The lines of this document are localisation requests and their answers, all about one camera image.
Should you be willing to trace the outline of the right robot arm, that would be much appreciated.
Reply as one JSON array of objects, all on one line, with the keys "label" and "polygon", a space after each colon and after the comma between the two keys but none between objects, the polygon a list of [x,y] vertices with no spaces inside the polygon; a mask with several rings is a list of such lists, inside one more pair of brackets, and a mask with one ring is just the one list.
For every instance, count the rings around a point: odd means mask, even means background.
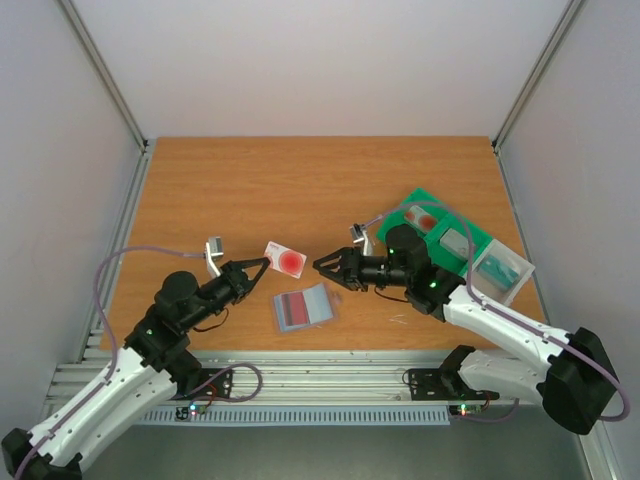
[{"label": "right robot arm", "polygon": [[506,352],[498,358],[469,346],[454,349],[441,364],[441,383],[453,396],[490,391],[541,406],[566,430],[586,435],[601,420],[618,378],[600,338],[550,327],[479,293],[461,276],[436,265],[428,247],[408,225],[386,234],[387,253],[373,256],[364,228],[358,240],[314,261],[323,277],[350,291],[404,288],[418,312],[469,330]]}]

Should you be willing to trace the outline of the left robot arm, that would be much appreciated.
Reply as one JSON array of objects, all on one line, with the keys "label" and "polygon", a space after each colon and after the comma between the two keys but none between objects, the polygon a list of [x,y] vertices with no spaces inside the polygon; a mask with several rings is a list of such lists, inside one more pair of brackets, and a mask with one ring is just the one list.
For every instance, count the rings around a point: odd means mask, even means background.
[{"label": "left robot arm", "polygon": [[269,267],[267,258],[225,263],[205,284],[187,271],[165,278],[154,302],[113,351],[107,366],[49,418],[15,428],[1,442],[15,479],[79,479],[97,456],[142,415],[172,399],[193,400],[204,390],[229,397],[192,355],[188,333],[240,303]]}]

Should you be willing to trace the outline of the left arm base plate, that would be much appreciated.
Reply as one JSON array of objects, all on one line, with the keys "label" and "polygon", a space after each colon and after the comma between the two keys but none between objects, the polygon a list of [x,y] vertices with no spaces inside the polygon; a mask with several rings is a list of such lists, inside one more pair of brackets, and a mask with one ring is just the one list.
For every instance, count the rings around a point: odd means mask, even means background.
[{"label": "left arm base plate", "polygon": [[172,400],[193,400],[212,393],[217,398],[229,399],[233,385],[231,368],[201,368],[189,373],[178,383]]}]

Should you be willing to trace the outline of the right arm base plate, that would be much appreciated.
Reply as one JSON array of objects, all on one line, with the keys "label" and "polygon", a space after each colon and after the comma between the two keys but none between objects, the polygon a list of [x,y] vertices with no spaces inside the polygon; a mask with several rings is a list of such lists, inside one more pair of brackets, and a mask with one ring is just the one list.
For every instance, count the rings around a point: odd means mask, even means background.
[{"label": "right arm base plate", "polygon": [[495,401],[500,398],[497,392],[472,389],[457,373],[440,369],[408,369],[402,374],[402,382],[409,388],[413,401]]}]

